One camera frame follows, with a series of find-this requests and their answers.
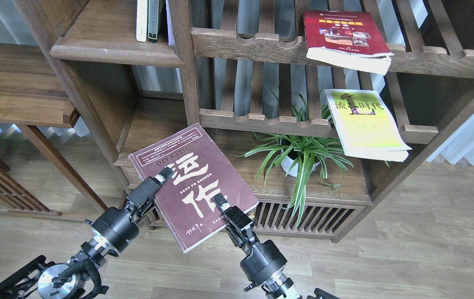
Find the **yellow book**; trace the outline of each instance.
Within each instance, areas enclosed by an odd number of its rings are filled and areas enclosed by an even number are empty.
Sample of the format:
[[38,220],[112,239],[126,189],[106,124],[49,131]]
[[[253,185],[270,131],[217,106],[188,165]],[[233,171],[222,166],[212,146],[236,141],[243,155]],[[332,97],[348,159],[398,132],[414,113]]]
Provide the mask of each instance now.
[[377,91],[324,91],[345,154],[402,162],[411,150]]

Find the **black cable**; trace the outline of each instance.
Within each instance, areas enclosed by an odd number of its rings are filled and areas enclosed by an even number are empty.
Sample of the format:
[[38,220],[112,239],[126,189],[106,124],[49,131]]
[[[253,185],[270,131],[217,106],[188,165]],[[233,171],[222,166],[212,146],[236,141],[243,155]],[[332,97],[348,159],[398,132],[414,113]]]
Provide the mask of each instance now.
[[28,293],[25,295],[25,297],[23,297],[22,299],[27,298],[28,296],[30,296],[30,294],[34,293],[34,291],[36,291],[37,289],[38,289],[38,288],[35,288],[35,289],[33,289],[32,291],[28,292]]

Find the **spider plant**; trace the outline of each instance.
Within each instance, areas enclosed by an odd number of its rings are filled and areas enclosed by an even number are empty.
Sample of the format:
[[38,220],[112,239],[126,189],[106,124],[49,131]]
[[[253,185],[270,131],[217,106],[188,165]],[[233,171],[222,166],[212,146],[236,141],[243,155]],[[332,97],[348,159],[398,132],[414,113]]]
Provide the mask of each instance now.
[[[298,120],[305,121],[308,119],[307,102],[301,94],[298,93],[298,95],[303,102],[303,108],[297,109],[292,106],[292,112]],[[331,113],[327,105],[322,105],[322,118],[331,119]],[[294,208],[292,210],[292,216],[296,215],[296,212],[298,213],[298,219],[296,220],[296,226],[298,226],[305,207],[306,185],[311,176],[311,172],[313,172],[314,164],[320,164],[320,178],[326,186],[333,188],[331,192],[340,189],[344,182],[344,171],[347,170],[347,165],[353,167],[353,164],[341,156],[344,150],[338,138],[272,133],[265,133],[265,135],[266,138],[259,138],[258,134],[254,132],[254,136],[263,143],[247,151],[240,157],[250,157],[256,153],[267,152],[256,174],[256,178],[258,178],[259,175],[265,171],[264,183],[266,183],[271,169],[281,165],[281,161],[283,161],[285,157],[292,155],[290,158],[294,159],[294,161],[287,172],[290,172],[290,170],[296,167],[298,174],[296,176],[294,192],[292,193],[291,201],[287,208]],[[327,180],[327,159],[331,159],[340,169],[342,175],[342,181],[340,183],[330,184],[325,182],[325,180]]]

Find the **book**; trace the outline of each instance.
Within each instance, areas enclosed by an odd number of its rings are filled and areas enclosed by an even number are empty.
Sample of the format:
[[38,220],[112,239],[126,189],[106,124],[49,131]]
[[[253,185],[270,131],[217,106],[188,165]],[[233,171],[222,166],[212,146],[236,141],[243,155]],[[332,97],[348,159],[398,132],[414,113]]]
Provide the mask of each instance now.
[[395,120],[377,91],[326,89],[345,155],[402,162],[412,148],[401,139]]
[[165,1],[167,9],[167,36],[169,38],[169,46],[174,46],[174,32],[172,31],[171,11],[169,11],[169,0]]
[[307,58],[363,72],[385,75],[393,53],[370,13],[305,11]]
[[138,0],[136,16],[136,40],[138,42],[147,41],[148,29],[148,0]]
[[129,155],[141,180],[168,166],[176,173],[156,194],[156,206],[183,253],[223,229],[212,198],[222,193],[245,213],[258,200],[237,170],[196,123]]
[[158,42],[161,12],[164,6],[164,0],[148,0],[148,42]]

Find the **book spine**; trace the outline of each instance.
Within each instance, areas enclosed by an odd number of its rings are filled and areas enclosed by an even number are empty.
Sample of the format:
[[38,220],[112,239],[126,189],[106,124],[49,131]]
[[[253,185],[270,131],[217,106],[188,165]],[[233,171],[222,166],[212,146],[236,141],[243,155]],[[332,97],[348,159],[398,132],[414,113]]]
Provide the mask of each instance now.
[[159,14],[163,8],[161,0],[148,1],[148,42],[158,42]]
[[147,14],[148,0],[138,0],[136,18],[136,40],[138,42],[147,41]]
[[174,46],[174,32],[172,31],[171,11],[169,11],[169,0],[165,1],[167,8],[167,35],[169,36],[169,46]]

